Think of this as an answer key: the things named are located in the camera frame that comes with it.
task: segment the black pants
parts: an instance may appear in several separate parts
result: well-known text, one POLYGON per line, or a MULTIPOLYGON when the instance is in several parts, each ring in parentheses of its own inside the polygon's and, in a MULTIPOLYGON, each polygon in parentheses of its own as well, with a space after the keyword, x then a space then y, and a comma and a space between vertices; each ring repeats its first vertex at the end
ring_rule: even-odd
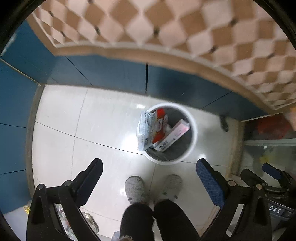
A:
POLYGON ((199 239, 196 229, 186 214, 170 200, 157 203, 154 212, 142 203, 130 205, 122 217, 120 237, 129 236, 134 241, 154 241, 153 217, 156 219, 163 241, 199 239))

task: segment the blue textured pad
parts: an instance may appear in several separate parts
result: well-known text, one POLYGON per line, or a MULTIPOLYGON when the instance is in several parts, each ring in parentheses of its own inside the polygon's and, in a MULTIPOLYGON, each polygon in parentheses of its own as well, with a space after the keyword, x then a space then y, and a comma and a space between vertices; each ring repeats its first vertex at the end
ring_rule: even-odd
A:
POLYGON ((202 184, 207 190, 214 205, 222 208, 225 201, 224 192, 221 189, 221 187, 218 185, 215 178, 211 175, 209 170, 207 170, 207 168, 204 166, 201 159, 198 160, 196 163, 196 173, 199 176, 200 180, 202 181, 202 184))
POLYGON ((262 165, 262 171, 266 172, 268 175, 272 176, 274 179, 280 180, 281 179, 281 172, 273 167, 272 165, 268 164, 267 162, 262 165))

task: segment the metal screw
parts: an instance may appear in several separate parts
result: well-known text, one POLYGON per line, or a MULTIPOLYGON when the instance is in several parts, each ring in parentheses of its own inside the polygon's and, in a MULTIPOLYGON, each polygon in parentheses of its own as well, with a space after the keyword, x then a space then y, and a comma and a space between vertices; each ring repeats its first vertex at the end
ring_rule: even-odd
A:
POLYGON ((67 180, 67 181, 65 181, 64 183, 63 183, 63 185, 65 186, 65 187, 68 187, 68 186, 70 186, 72 184, 72 181, 71 180, 67 180))
POLYGON ((228 181, 228 185, 231 187, 234 187, 236 185, 236 183, 235 183, 235 181, 230 180, 230 181, 228 181))
POLYGON ((261 184, 256 184, 256 188, 258 189, 258 190, 261 190, 262 189, 262 185, 261 184))
POLYGON ((37 189, 38 189, 38 190, 41 190, 42 188, 44 188, 44 184, 39 184, 39 185, 37 186, 37 189))

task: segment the yellow tag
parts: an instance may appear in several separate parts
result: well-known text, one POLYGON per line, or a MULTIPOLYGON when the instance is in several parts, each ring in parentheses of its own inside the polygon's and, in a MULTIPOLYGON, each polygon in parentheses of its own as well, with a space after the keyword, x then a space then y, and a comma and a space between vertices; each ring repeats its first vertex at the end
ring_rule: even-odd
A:
POLYGON ((27 214, 29 214, 29 212, 30 212, 30 208, 29 208, 28 206, 24 206, 24 210, 25 210, 25 212, 26 212, 27 214))

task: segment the blue cabinet panel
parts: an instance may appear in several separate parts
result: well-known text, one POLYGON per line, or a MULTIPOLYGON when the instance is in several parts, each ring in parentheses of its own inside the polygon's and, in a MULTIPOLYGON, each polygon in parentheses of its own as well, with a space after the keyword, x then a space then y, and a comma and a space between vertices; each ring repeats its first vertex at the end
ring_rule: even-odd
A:
POLYGON ((27 127, 37 84, 0 61, 0 123, 27 127))
POLYGON ((146 65, 98 55, 68 56, 93 86, 145 93, 146 65))
POLYGON ((203 109, 215 114, 230 116, 239 121, 267 115, 252 102, 234 92, 223 96, 203 109))
POLYGON ((148 68, 148 95, 203 108, 230 91, 196 75, 161 67, 148 68))
POLYGON ((26 130, 0 124, 0 174, 26 169, 26 130))
POLYGON ((27 204, 31 197, 26 171, 0 175, 0 197, 3 214, 27 204))
POLYGON ((41 83, 44 83, 44 75, 48 75, 60 84, 90 86, 85 77, 65 56, 54 56, 41 43, 26 21, 21 24, 16 33, 15 41, 2 57, 6 62, 28 76, 34 76, 34 79, 41 83), (24 60, 35 68, 28 67, 24 60))

